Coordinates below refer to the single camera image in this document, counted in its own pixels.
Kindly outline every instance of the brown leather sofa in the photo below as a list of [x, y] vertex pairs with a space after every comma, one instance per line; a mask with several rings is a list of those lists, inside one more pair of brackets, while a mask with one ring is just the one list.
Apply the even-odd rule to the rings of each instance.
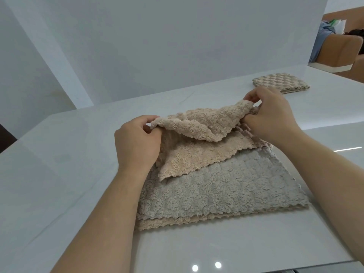
[[[322, 19], [346, 19], [345, 32], [364, 29], [364, 6], [327, 13]], [[358, 54], [362, 44], [360, 36], [331, 34], [310, 66], [364, 83], [364, 54]]]

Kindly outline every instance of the gray cloth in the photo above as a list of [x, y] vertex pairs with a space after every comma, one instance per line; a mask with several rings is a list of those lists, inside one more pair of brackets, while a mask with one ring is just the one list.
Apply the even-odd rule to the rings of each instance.
[[317, 32], [316, 40], [313, 45], [313, 49], [309, 60], [310, 63], [316, 61], [318, 54], [320, 53], [322, 44], [324, 43], [326, 37], [328, 37], [332, 33], [335, 33], [334, 27], [331, 27], [328, 21], [321, 21], [318, 30], [319, 31]]
[[269, 147], [160, 181], [153, 166], [140, 194], [136, 229], [306, 207], [309, 201]]

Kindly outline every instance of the sofa backrest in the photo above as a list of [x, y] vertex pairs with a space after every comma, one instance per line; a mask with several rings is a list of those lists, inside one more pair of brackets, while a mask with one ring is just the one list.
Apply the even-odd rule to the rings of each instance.
[[324, 14], [322, 20], [346, 19], [345, 32], [364, 29], [364, 6]]

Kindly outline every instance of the white table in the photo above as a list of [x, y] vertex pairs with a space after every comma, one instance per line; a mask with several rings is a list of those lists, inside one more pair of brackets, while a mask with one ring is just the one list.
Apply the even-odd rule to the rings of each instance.
[[[122, 123], [141, 114], [167, 116], [230, 105], [253, 88], [252, 78], [281, 71], [300, 72], [312, 86], [286, 95], [303, 129], [364, 121], [364, 84], [309, 67], [257, 73], [45, 119], [0, 155], [0, 271], [51, 270], [114, 177], [113, 134]], [[352, 142], [343, 141], [350, 127], [342, 129], [341, 137], [322, 130], [316, 137], [323, 143], [330, 138], [331, 147], [352, 147]], [[363, 145], [362, 140], [355, 143]], [[191, 272], [198, 265], [198, 272], [212, 272], [219, 261], [223, 272], [260, 273], [351, 260], [311, 207], [137, 233], [132, 270]]]

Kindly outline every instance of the forearm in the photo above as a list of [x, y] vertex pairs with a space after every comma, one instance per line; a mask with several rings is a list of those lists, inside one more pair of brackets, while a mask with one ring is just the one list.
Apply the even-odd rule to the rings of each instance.
[[303, 132], [277, 147], [296, 167], [353, 254], [364, 262], [364, 170]]
[[117, 174], [52, 273], [129, 272], [136, 210], [145, 176]]

